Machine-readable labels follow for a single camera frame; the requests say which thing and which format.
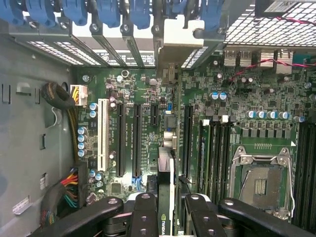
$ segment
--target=motherboard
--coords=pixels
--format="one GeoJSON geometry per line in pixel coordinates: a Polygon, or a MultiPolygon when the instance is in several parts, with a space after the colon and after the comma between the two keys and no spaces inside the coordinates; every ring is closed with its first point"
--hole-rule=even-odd
{"type": "Polygon", "coordinates": [[[174,84],[155,70],[76,70],[88,94],[79,108],[79,156],[97,199],[146,191],[159,147],[169,147],[191,192],[293,216],[299,129],[315,110],[315,73],[259,65],[234,77],[242,67],[218,57],[195,71],[179,69],[174,84]]]}

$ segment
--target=white pci slot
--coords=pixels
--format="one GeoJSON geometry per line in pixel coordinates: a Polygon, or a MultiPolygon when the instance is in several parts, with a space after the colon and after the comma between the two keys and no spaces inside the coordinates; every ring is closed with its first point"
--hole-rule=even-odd
{"type": "Polygon", "coordinates": [[[109,136],[109,100],[98,100],[98,170],[108,168],[108,136],[109,136]]]}

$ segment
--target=mounting screw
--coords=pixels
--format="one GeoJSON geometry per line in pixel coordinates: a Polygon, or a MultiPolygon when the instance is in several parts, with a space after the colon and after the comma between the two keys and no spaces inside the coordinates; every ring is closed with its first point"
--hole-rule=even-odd
{"type": "Polygon", "coordinates": [[[108,204],[116,204],[118,201],[116,199],[111,199],[109,200],[108,204]]]}
{"type": "Polygon", "coordinates": [[[232,206],[234,204],[234,202],[230,201],[230,200],[225,200],[225,204],[228,206],[232,206]]]}

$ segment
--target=black pcie slot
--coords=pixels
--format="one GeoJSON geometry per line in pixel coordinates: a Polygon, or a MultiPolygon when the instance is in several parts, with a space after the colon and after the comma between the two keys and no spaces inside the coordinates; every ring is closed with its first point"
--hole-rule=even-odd
{"type": "Polygon", "coordinates": [[[189,178],[190,176],[192,124],[193,124],[193,106],[186,105],[184,108],[182,173],[187,178],[189,178]]]}
{"type": "Polygon", "coordinates": [[[158,126],[158,105],[152,104],[150,106],[150,125],[151,126],[158,126]]]}
{"type": "Polygon", "coordinates": [[[316,229],[316,125],[301,123],[295,172],[295,209],[292,223],[316,229]]]}
{"type": "Polygon", "coordinates": [[[123,177],[125,174],[125,105],[117,106],[117,154],[116,154],[116,170],[117,177],[123,177]]]}
{"type": "Polygon", "coordinates": [[[231,128],[229,123],[211,122],[207,194],[217,204],[226,197],[231,128]]]}
{"type": "Polygon", "coordinates": [[[141,175],[141,142],[142,142],[142,106],[134,105],[133,116],[133,177],[141,175]]]}

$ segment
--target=yellow wire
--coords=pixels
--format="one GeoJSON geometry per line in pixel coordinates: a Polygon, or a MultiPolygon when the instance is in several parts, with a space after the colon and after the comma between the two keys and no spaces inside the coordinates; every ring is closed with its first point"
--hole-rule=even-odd
{"type": "Polygon", "coordinates": [[[77,185],[77,184],[78,184],[78,182],[70,182],[70,183],[66,184],[65,186],[67,186],[67,185],[69,185],[69,184],[74,184],[74,185],[77,185]]]}

